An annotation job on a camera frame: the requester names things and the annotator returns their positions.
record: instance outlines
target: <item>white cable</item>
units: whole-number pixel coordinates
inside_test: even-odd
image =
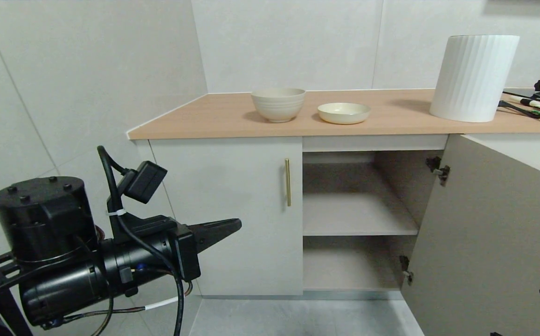
[[[167,304],[177,302],[178,300],[179,300],[179,297],[175,296],[174,298],[170,298],[168,300],[156,302],[156,303],[153,303],[153,304],[148,304],[147,306],[144,306],[144,307],[145,307],[145,310],[150,310],[150,309],[166,306]]]
[[[120,209],[120,210],[117,210],[115,212],[108,212],[106,214],[108,215],[108,217],[112,217],[112,216],[122,216],[122,215],[124,215],[126,213],[127,213],[127,210]]]

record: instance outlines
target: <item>white bowl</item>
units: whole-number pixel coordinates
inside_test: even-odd
[[[304,97],[302,89],[265,89],[251,93],[257,112],[273,123],[284,123],[296,117],[304,106]]]
[[[328,123],[358,124],[370,116],[370,107],[353,103],[330,103],[319,105],[318,114],[323,121],[328,121]]]

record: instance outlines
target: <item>white cylinder container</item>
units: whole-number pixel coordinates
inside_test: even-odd
[[[492,121],[519,36],[451,36],[429,112],[470,123]]]

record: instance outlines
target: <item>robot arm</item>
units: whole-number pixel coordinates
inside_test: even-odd
[[[99,153],[110,159],[103,147]],[[110,161],[123,174],[119,185],[112,178],[107,202],[113,238],[97,234],[81,179],[35,178],[0,191],[0,224],[11,247],[0,255],[0,314],[15,335],[31,331],[10,293],[14,285],[19,285],[31,325],[59,327],[74,311],[121,294],[135,295],[140,285],[164,275],[142,271],[167,270],[178,288],[181,280],[196,279],[197,254],[240,229],[239,219],[184,225],[172,217],[141,219],[126,213],[118,204],[120,196],[147,203],[166,170],[150,161],[137,170]],[[111,185],[112,172],[106,175]],[[182,283],[178,296],[181,300]],[[8,335],[3,328],[0,321],[0,332]]]

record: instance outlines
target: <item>shallow dish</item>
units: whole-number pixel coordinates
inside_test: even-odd
[[[330,103],[318,106],[319,117],[332,124],[362,123],[370,116],[370,107],[353,103]]]

